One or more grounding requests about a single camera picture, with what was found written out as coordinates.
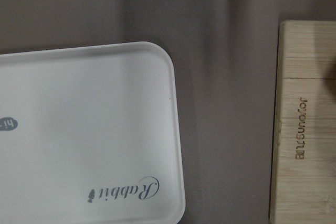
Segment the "bamboo wooden board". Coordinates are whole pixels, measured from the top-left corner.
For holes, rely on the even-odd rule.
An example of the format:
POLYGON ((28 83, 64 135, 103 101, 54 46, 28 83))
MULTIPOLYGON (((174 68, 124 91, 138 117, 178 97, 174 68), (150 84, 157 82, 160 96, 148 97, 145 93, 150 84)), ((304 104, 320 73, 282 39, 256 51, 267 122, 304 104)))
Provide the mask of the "bamboo wooden board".
POLYGON ((335 223, 335 22, 280 25, 271 223, 335 223))

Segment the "white rabbit tray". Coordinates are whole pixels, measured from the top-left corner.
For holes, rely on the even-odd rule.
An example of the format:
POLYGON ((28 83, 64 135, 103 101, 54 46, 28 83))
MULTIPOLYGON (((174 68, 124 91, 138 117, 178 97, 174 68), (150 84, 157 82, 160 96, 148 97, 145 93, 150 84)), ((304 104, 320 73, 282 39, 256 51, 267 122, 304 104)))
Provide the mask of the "white rabbit tray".
POLYGON ((178 223, 178 120, 151 42, 1 55, 1 223, 178 223))

